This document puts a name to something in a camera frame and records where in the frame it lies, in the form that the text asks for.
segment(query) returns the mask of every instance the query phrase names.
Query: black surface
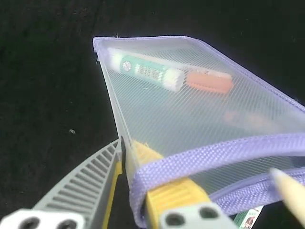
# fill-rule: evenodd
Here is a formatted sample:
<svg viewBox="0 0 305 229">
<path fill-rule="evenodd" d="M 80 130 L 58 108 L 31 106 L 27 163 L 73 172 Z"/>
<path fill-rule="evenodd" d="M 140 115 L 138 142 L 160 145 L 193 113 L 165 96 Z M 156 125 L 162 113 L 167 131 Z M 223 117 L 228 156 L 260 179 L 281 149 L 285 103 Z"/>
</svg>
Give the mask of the black surface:
<svg viewBox="0 0 305 229">
<path fill-rule="evenodd" d="M 304 11 L 302 0 L 0 0 L 0 216 L 116 138 L 94 36 L 195 37 L 304 103 Z M 133 228 L 119 183 L 110 228 Z M 256 224 L 298 227 L 281 204 Z"/>
</svg>

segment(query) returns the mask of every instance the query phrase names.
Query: purple fabric trim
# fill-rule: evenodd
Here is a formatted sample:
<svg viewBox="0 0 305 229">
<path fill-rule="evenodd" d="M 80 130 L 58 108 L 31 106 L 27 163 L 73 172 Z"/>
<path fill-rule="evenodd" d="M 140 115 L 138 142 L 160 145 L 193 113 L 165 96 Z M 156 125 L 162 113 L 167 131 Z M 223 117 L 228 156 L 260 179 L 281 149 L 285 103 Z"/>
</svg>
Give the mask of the purple fabric trim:
<svg viewBox="0 0 305 229">
<path fill-rule="evenodd" d="M 285 172 L 305 185 L 305 168 L 291 169 Z M 241 187 L 234 191 L 218 191 L 217 195 L 210 195 L 211 201 L 218 204 L 227 215 L 280 201 L 281 197 L 274 187 L 273 180 L 268 174 L 264 174 L 264 176 L 265 178 L 252 181 L 250 185 L 242 185 L 242 183 L 247 182 L 247 180 L 242 180 L 240 181 Z"/>
<path fill-rule="evenodd" d="M 266 156 L 305 155 L 305 134 L 241 138 L 205 146 L 152 162 L 139 168 L 130 188 L 135 222 L 145 227 L 141 207 L 147 191 L 201 171 Z"/>
</svg>

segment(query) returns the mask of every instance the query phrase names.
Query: zipper pouch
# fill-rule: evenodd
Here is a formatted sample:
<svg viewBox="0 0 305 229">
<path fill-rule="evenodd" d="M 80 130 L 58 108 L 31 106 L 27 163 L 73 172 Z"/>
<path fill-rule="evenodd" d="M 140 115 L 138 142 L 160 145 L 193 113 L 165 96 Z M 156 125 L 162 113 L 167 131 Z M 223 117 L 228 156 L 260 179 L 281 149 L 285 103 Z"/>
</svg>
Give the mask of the zipper pouch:
<svg viewBox="0 0 305 229">
<path fill-rule="evenodd" d="M 149 190 L 188 177 L 226 214 L 280 200 L 268 170 L 305 178 L 304 107 L 203 41 L 93 39 L 139 227 Z M 158 152 L 155 160 L 134 142 Z M 139 155 L 147 163 L 141 163 Z"/>
</svg>

